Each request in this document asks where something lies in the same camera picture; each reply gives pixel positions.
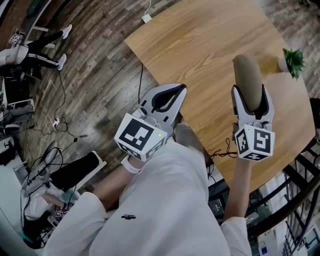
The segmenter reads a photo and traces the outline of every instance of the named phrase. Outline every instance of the white wristband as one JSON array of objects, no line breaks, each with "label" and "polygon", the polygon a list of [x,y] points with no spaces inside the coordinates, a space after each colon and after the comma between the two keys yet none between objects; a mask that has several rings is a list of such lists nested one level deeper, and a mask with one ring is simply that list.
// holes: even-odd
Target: white wristband
[{"label": "white wristband", "polygon": [[130,155],[127,154],[126,157],[121,161],[121,164],[129,173],[138,174],[141,171],[141,169],[133,167],[132,164],[128,161],[129,157]]}]

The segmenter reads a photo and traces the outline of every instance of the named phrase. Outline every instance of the wooden table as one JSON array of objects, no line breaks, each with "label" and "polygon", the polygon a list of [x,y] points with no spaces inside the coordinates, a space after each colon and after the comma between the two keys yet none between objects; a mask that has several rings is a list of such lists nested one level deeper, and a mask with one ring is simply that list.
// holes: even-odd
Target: wooden table
[{"label": "wooden table", "polygon": [[[209,154],[226,151],[236,122],[232,60],[239,54],[255,57],[275,109],[275,147],[273,157],[254,165],[251,191],[279,173],[315,135],[304,82],[278,70],[285,43],[254,0],[182,0],[125,42],[160,85],[187,85],[180,112]],[[234,142],[231,151],[236,151]],[[230,186],[235,159],[214,162]]]}]

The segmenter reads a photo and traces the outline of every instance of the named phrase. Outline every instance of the black pants with white stripes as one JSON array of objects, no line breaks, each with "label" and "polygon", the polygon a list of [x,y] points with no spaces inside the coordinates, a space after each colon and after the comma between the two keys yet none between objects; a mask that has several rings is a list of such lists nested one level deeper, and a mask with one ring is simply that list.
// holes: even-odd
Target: black pants with white stripes
[{"label": "black pants with white stripes", "polygon": [[21,64],[40,66],[55,69],[59,66],[58,61],[52,60],[48,55],[40,53],[40,51],[48,44],[62,37],[63,32],[59,31],[52,35],[40,38],[39,40],[28,43],[28,53]]}]

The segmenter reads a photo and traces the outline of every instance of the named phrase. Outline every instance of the white cable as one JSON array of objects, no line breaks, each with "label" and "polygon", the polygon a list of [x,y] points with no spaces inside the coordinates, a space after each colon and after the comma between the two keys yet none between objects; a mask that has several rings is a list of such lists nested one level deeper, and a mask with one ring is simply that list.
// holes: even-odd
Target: white cable
[{"label": "white cable", "polygon": [[147,11],[150,9],[150,7],[151,7],[151,0],[150,0],[150,4],[149,4],[149,7],[148,7],[148,9],[146,9],[146,11],[145,11],[145,13],[144,13],[144,16],[146,16],[146,14],[147,14]]},{"label": "white cable", "polygon": [[54,124],[52,123],[52,120],[51,120],[50,116],[46,115],[46,116],[45,116],[45,127],[48,129],[49,138],[48,138],[47,140],[45,140],[44,138],[42,138],[42,139],[40,140],[40,152],[39,152],[39,155],[38,155],[37,158],[39,158],[40,155],[41,155],[42,141],[48,142],[48,141],[50,140],[50,138],[51,138],[51,132],[50,132],[49,127],[48,127],[48,125],[47,125],[47,118],[50,119],[50,122],[51,122],[51,125],[52,125],[53,129],[55,129],[55,128],[54,128]]}]

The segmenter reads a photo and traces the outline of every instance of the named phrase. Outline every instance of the shoe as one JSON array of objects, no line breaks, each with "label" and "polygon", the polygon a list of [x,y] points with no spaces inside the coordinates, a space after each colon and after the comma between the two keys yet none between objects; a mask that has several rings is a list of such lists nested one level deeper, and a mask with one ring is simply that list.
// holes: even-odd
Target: shoe
[{"label": "shoe", "polygon": [[63,28],[63,29],[62,29],[62,32],[63,32],[62,38],[63,38],[63,39],[66,39],[66,38],[68,37],[71,29],[72,29],[72,25],[71,25],[71,24],[70,24],[69,26],[67,26],[66,28]]},{"label": "shoe", "polygon": [[59,66],[58,66],[58,70],[61,71],[64,67],[64,64],[66,63],[67,60],[67,55],[63,54],[61,56],[61,58],[58,60]]}]

